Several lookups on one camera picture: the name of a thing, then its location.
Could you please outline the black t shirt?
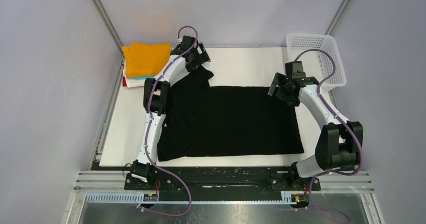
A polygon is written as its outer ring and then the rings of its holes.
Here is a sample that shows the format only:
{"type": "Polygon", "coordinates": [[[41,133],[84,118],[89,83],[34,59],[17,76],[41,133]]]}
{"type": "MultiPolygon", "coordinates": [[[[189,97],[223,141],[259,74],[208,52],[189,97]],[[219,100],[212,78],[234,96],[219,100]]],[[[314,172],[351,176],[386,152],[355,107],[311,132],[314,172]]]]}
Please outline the black t shirt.
{"type": "Polygon", "coordinates": [[[267,87],[210,86],[199,68],[171,86],[159,161],[304,152],[293,106],[267,87]]]}

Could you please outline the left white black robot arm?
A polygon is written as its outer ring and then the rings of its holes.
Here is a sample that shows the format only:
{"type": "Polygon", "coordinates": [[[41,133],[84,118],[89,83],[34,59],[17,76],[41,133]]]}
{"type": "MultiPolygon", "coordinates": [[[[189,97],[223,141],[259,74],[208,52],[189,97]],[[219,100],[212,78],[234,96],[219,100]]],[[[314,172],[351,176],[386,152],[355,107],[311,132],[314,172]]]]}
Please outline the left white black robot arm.
{"type": "Polygon", "coordinates": [[[145,80],[145,129],[140,151],[131,164],[129,176],[129,179],[136,180],[143,189],[152,188],[156,182],[152,164],[155,162],[157,144],[166,118],[171,81],[183,69],[191,72],[209,61],[210,57],[197,37],[185,35],[171,51],[169,61],[163,69],[156,76],[145,80]]]}

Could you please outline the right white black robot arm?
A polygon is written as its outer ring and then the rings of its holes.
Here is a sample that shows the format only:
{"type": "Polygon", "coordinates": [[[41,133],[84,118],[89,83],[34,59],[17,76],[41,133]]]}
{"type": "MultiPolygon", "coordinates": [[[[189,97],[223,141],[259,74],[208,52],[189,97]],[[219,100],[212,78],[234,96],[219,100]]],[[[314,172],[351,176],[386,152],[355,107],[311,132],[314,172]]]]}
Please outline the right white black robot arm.
{"type": "Polygon", "coordinates": [[[292,165],[295,172],[288,176],[290,187],[300,190],[307,185],[308,177],[362,166],[362,125],[340,114],[325,99],[320,82],[306,75],[301,61],[288,62],[285,74],[275,74],[268,95],[290,106],[304,105],[321,128],[314,154],[292,165]]]}

